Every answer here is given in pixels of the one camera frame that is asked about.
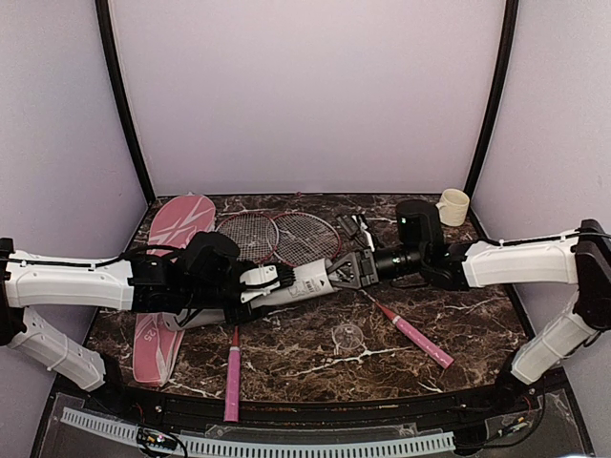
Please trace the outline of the white shuttlecock tube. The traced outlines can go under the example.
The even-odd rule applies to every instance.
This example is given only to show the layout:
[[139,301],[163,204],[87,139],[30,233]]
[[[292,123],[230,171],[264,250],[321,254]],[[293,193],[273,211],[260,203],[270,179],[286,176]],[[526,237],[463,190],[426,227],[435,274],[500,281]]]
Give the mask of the white shuttlecock tube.
[[[284,305],[302,302],[338,291],[333,288],[328,279],[327,270],[332,264],[329,259],[321,259],[294,268],[295,282],[287,288],[279,289],[266,297],[271,302]],[[250,307],[247,304],[245,315],[238,319],[238,323],[248,323]],[[225,318],[222,309],[182,310],[178,315],[163,313],[162,321],[171,331],[180,331],[208,324],[230,323]]]

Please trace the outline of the clear plastic tube lid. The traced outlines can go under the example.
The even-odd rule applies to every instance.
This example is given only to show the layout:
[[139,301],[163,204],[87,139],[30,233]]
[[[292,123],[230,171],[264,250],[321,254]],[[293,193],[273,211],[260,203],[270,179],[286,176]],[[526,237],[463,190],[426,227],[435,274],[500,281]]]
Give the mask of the clear plastic tube lid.
[[364,341],[364,334],[360,327],[352,323],[340,324],[332,329],[331,338],[335,352],[351,351],[358,348]]

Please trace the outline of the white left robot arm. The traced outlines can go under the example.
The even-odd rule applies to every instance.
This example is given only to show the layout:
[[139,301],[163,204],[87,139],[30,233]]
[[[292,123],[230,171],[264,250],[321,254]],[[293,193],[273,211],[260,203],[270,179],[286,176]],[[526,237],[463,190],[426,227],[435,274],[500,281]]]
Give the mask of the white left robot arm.
[[113,259],[49,258],[1,240],[1,344],[16,349],[96,393],[115,416],[135,407],[114,360],[74,342],[32,311],[35,305],[78,305],[135,313],[192,314],[220,310],[228,323],[256,316],[250,303],[295,281],[281,263],[241,260],[238,245],[198,232],[182,248],[151,244]]

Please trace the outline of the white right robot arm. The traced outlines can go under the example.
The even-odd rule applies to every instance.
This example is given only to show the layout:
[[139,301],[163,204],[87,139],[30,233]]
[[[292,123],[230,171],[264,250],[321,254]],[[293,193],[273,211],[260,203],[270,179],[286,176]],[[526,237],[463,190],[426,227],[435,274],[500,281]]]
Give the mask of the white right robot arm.
[[557,235],[518,240],[447,243],[435,205],[425,200],[395,207],[399,244],[353,251],[330,265],[336,287],[361,289],[417,274],[426,284],[467,291],[528,282],[574,284],[578,291],[543,331],[522,346],[487,394],[487,405],[506,414],[524,387],[586,341],[610,328],[610,237],[594,219]]

